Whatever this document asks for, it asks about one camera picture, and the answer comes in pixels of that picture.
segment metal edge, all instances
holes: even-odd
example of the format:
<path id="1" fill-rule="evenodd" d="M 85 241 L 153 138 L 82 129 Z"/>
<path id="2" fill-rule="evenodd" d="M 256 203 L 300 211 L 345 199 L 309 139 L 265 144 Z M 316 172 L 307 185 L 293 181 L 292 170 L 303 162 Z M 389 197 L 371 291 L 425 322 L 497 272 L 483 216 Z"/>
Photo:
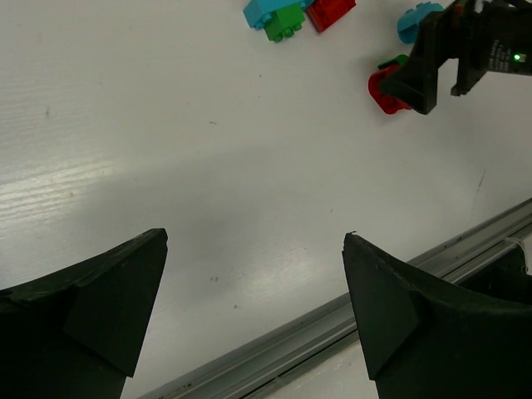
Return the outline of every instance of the metal edge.
<path id="1" fill-rule="evenodd" d="M 447 281 L 460 281 L 462 273 L 476 273 L 512 250 L 517 244 L 507 240 L 509 237 L 522 239 L 521 235 L 530 231 L 532 199 L 425 252 L 409 264 Z M 348 293 L 320 307 L 324 308 L 328 312 L 308 313 L 291 328 L 268 334 L 268 340 L 258 346 L 246 345 L 246 351 L 231 352 L 223 362 L 213 362 L 214 368 L 209 369 L 207 365 L 201 373 L 192 372 L 178 378 L 172 385 L 182 388 L 157 397 L 236 399 L 248 395 L 305 358 L 356 332 Z"/>

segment red toy block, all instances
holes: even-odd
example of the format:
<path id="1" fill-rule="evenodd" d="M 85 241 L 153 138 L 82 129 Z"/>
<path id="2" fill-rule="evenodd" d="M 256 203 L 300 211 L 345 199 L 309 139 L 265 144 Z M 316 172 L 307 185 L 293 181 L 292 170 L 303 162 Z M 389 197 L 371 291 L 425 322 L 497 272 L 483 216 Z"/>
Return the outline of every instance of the red toy block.
<path id="1" fill-rule="evenodd" d="M 307 8 L 307 14 L 321 33 L 356 5 L 355 0 L 316 0 Z"/>
<path id="2" fill-rule="evenodd" d="M 367 83 L 367 89 L 369 94 L 372 95 L 373 100 L 382 108 L 384 112 L 388 115 L 395 114 L 399 110 L 411 110 L 404 102 L 399 101 L 396 97 L 389 96 L 387 94 L 382 94 L 379 91 L 379 83 L 392 72 L 394 72 L 400 65 L 391 65 L 388 68 L 382 69 L 378 72 L 375 72 L 370 76 L 369 82 Z"/>

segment blue block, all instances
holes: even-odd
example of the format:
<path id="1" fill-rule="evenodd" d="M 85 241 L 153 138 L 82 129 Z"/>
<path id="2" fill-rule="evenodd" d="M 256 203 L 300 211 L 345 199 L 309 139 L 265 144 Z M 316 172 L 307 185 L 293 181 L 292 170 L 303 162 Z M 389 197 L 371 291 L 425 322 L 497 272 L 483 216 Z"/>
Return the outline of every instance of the blue block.
<path id="1" fill-rule="evenodd" d="M 416 8 L 411 8 L 403 14 L 397 22 L 397 34 L 405 44 L 416 42 L 419 33 L 419 24 L 427 15 L 434 11 L 443 11 L 445 8 L 437 2 L 420 2 Z"/>
<path id="2" fill-rule="evenodd" d="M 251 0 L 244 9 L 249 27 L 262 29 L 272 19 L 272 12 L 299 3 L 302 10 L 310 6 L 314 0 Z"/>

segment building block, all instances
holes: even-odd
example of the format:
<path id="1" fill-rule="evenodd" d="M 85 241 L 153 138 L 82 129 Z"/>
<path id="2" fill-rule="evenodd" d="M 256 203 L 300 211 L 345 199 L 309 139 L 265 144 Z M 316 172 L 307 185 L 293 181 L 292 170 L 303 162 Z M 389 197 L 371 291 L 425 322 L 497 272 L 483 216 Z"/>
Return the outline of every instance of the building block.
<path id="1" fill-rule="evenodd" d="M 299 4 L 281 8 L 272 12 L 272 19 L 264 25 L 264 31 L 272 42 L 281 42 L 285 37 L 292 37 L 301 29 L 305 14 Z"/>
<path id="2" fill-rule="evenodd" d="M 392 72 L 399 67 L 398 64 L 390 65 L 388 68 L 375 72 L 370 76 L 367 83 L 367 89 L 369 94 L 372 95 L 373 100 L 382 108 L 382 110 L 388 115 L 395 114 L 399 110 L 411 110 L 404 102 L 399 101 L 397 98 L 382 94 L 379 91 L 379 83 Z"/>
<path id="3" fill-rule="evenodd" d="M 249 27 L 262 29 L 272 19 L 272 12 L 294 4 L 299 4 L 305 10 L 313 2 L 314 0 L 250 0 L 244 9 L 244 15 Z"/>
<path id="4" fill-rule="evenodd" d="M 307 14 L 321 33 L 356 5 L 355 0 L 316 0 L 308 7 Z"/>
<path id="5" fill-rule="evenodd" d="M 382 69 L 388 68 L 391 65 L 402 65 L 406 61 L 408 61 L 408 56 L 406 56 L 405 54 L 399 54 L 397 57 L 392 58 L 391 60 L 380 63 L 379 65 L 377 65 L 377 68 L 380 71 Z"/>
<path id="6" fill-rule="evenodd" d="M 405 44 L 416 42 L 419 33 L 419 24 L 427 15 L 434 11 L 443 11 L 445 8 L 437 2 L 420 2 L 416 8 L 406 11 L 397 22 L 397 34 Z"/>

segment green toy block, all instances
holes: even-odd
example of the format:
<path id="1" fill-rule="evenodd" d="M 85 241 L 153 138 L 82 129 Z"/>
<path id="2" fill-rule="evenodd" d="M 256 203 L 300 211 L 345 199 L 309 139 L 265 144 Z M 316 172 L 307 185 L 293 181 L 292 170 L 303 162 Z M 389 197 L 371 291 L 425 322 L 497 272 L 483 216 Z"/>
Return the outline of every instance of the green toy block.
<path id="1" fill-rule="evenodd" d="M 382 62 L 380 63 L 377 68 L 379 69 L 379 71 L 383 70 L 383 69 L 386 69 L 388 68 L 389 66 L 391 65 L 402 65 L 404 64 L 406 61 L 408 60 L 408 56 L 404 55 L 404 54 L 399 54 L 397 57 L 395 58 L 392 58 L 391 60 L 388 60 L 386 62 Z"/>
<path id="2" fill-rule="evenodd" d="M 272 42 L 281 42 L 301 29 L 305 14 L 299 3 L 272 12 L 272 19 L 264 25 L 264 31 Z"/>

